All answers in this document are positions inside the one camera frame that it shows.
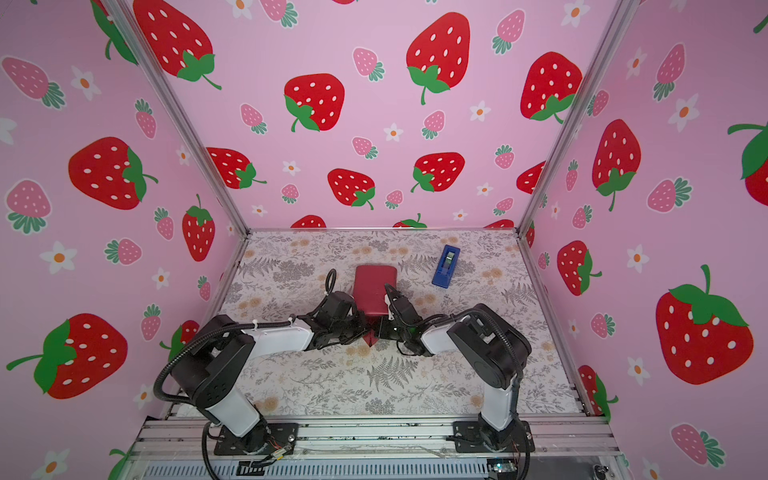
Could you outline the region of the maroon wrapping paper sheet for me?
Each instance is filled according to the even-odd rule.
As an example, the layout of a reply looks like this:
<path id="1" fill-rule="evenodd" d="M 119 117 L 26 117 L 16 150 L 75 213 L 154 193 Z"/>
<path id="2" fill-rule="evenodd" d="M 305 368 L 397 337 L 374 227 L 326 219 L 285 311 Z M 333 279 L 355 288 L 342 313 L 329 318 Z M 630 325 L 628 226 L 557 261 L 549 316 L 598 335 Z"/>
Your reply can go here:
<path id="1" fill-rule="evenodd" d="M 363 336 L 365 343 L 373 347 L 378 338 L 376 327 L 382 317 L 389 312 L 385 300 L 385 285 L 396 286 L 397 269 L 390 265 L 367 264 L 359 265 L 355 270 L 355 281 L 352 296 L 357 308 L 363 312 L 369 331 Z"/>

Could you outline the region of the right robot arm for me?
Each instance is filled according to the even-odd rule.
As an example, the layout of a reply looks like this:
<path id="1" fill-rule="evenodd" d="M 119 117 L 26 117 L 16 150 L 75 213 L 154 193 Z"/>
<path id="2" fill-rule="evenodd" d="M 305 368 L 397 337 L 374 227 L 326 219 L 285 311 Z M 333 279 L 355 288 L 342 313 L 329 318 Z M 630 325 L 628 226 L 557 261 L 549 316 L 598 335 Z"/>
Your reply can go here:
<path id="1" fill-rule="evenodd" d="M 396 342 L 406 356 L 457 351 L 484 382 L 479 432 L 471 445 L 502 451 L 512 446 L 515 435 L 525 434 L 517 405 L 532 346 L 519 330 L 484 303 L 423 318 L 390 284 L 385 286 L 385 304 L 388 317 L 379 327 L 379 338 Z"/>

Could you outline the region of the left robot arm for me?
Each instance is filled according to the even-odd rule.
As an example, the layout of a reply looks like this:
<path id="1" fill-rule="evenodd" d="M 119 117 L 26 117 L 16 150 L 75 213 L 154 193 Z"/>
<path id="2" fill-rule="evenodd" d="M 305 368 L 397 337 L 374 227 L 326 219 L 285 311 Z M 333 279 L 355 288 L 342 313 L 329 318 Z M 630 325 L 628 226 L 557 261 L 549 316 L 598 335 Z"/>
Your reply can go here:
<path id="1" fill-rule="evenodd" d="M 237 381 L 253 358 L 348 345 L 369 331 L 365 315 L 345 293 L 330 293 L 311 312 L 280 322 L 238 323 L 213 317 L 164 367 L 155 395 L 197 409 L 240 440 L 266 436 L 268 423 Z"/>

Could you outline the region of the floral table mat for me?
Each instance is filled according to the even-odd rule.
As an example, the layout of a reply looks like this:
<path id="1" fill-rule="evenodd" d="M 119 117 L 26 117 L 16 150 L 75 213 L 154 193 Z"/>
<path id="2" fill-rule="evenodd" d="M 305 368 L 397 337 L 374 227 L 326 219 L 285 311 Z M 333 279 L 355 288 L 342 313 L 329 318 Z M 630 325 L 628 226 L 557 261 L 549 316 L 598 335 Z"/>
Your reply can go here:
<path id="1" fill-rule="evenodd" d="M 448 289 L 432 284 L 445 245 L 461 250 Z M 520 411 L 578 411 L 511 232 L 256 232 L 222 310 L 240 322 L 303 314 L 320 301 L 328 271 L 337 272 L 337 288 L 348 292 L 356 267 L 362 264 L 394 266 L 397 288 L 422 316 L 457 313 L 478 303 L 491 307 L 533 348 L 521 386 Z M 285 416 L 475 414 L 483 405 L 484 388 L 456 351 L 433 358 L 406 357 L 393 342 L 369 347 L 363 340 L 253 359 L 238 386 L 262 413 Z"/>

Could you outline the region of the blue tape dispenser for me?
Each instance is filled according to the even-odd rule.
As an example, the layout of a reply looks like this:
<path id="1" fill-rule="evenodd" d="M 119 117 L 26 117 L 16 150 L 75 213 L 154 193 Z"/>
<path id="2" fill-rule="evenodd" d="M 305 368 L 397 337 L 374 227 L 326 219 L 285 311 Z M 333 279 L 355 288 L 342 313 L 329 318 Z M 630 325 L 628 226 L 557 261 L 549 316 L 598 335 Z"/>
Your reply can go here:
<path id="1" fill-rule="evenodd" d="M 451 245 L 444 246 L 441 256 L 439 257 L 435 273 L 433 275 L 433 285 L 443 289 L 449 288 L 455 273 L 460 252 L 461 250 L 458 247 Z"/>

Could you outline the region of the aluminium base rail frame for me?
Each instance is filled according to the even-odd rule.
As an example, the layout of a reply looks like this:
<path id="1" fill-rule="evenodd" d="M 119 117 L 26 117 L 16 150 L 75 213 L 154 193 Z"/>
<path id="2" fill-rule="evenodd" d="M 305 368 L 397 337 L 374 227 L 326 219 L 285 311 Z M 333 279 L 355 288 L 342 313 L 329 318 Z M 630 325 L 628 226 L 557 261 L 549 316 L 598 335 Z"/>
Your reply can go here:
<path id="1" fill-rule="evenodd" d="M 292 427 L 278 440 L 287 452 L 225 455 L 202 438 L 204 419 L 148 421 L 114 479 L 630 479 L 628 461 L 596 417 L 527 415 L 531 447 L 469 453 L 456 448 L 468 432 L 459 418 L 274 417 Z"/>

